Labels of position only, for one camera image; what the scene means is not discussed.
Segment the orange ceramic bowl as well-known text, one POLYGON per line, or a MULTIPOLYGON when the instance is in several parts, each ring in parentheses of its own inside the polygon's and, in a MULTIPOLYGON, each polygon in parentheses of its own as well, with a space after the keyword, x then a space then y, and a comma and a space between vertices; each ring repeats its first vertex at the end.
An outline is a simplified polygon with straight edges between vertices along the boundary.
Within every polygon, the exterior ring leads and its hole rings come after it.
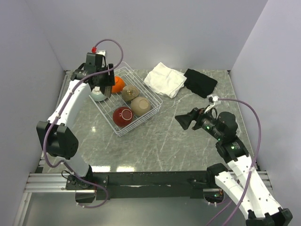
POLYGON ((124 80, 121 77, 115 76, 115 85, 112 86, 112 93, 119 93, 126 86, 124 80))

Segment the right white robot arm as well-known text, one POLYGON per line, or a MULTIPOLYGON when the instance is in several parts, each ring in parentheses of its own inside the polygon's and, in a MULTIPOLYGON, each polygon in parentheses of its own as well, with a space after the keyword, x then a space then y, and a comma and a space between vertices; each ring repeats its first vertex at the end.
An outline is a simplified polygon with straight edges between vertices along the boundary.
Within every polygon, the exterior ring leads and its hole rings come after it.
POLYGON ((248 226, 287 226, 293 216, 282 208, 265 186, 252 164, 252 158, 237 136, 236 117, 229 112, 213 116, 211 110, 194 108, 175 119, 186 130, 195 121, 193 130, 203 129, 217 140, 217 152, 224 159, 207 168, 206 182, 220 187, 239 207, 248 226))

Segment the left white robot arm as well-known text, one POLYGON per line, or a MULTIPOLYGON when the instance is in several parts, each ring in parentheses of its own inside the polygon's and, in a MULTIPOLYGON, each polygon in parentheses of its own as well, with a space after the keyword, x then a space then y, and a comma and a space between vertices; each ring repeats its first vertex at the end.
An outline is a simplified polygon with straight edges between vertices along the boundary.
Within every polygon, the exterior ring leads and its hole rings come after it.
POLYGON ((68 89, 54 113, 36 126, 47 165, 51 168, 65 165, 83 189, 93 186, 93 171, 77 152, 79 141, 71 128, 89 95, 95 93, 109 98, 112 94, 115 66, 107 63, 106 55, 105 50, 95 48, 87 53, 86 61, 72 73, 68 89))

